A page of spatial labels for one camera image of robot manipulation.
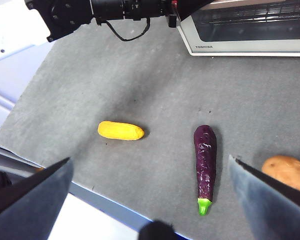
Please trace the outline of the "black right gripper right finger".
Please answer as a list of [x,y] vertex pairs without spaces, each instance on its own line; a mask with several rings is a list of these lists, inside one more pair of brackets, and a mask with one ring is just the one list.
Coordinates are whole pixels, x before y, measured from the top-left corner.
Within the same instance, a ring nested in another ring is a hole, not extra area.
[[233,155],[228,169],[256,240],[300,240],[300,191]]

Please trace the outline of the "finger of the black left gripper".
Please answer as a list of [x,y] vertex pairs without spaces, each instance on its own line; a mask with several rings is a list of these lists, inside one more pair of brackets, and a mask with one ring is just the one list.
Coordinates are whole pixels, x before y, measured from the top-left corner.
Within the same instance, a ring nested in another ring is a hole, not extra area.
[[214,0],[178,0],[177,12],[181,21]]

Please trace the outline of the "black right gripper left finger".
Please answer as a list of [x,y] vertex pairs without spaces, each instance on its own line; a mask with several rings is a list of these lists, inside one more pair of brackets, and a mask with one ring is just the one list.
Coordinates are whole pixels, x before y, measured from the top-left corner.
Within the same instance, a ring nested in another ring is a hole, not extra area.
[[15,184],[0,186],[0,240],[46,240],[69,193],[69,157]]

